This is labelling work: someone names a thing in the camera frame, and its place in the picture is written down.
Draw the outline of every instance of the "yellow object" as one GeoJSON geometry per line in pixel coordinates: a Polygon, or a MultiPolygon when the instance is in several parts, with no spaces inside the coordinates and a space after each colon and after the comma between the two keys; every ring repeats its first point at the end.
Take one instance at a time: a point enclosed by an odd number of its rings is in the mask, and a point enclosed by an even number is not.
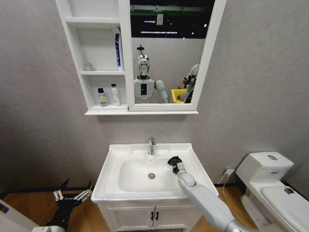
{"type": "Polygon", "coordinates": [[[187,92],[186,89],[171,89],[170,91],[172,92],[172,97],[173,97],[174,103],[176,103],[176,104],[184,103],[184,101],[178,100],[178,95],[182,94],[182,93],[186,93],[187,92]]]}

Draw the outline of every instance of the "toilet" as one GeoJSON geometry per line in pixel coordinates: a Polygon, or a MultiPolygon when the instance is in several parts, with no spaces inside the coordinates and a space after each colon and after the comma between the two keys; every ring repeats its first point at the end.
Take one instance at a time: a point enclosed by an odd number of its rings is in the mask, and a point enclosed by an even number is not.
{"type": "Polygon", "coordinates": [[[258,152],[236,169],[247,187],[241,202],[262,232],[309,232],[309,202],[280,181],[292,166],[278,152],[258,152]]]}

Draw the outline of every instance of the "sink drain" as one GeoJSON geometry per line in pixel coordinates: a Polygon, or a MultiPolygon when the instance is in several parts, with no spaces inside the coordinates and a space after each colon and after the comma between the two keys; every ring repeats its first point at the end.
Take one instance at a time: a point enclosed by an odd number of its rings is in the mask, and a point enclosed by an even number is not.
{"type": "Polygon", "coordinates": [[[155,178],[155,174],[154,173],[149,173],[148,177],[149,177],[149,179],[154,179],[155,178]]]}

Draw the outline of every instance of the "sink basin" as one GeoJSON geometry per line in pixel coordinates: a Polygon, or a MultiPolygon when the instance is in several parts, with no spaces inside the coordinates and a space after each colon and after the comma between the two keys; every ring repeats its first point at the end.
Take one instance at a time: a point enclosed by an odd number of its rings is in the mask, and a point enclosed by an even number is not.
{"type": "Polygon", "coordinates": [[[91,200],[186,199],[168,164],[173,156],[179,156],[187,172],[218,196],[191,144],[156,144],[154,150],[151,156],[148,144],[110,145],[91,200]]]}

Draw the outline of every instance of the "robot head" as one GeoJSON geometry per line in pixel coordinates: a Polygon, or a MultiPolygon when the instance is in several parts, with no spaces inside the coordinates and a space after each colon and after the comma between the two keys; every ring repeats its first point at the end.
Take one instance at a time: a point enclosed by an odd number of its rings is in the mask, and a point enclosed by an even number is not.
{"type": "Polygon", "coordinates": [[[142,54],[138,59],[140,76],[147,77],[149,71],[149,58],[146,54],[142,54]]]}

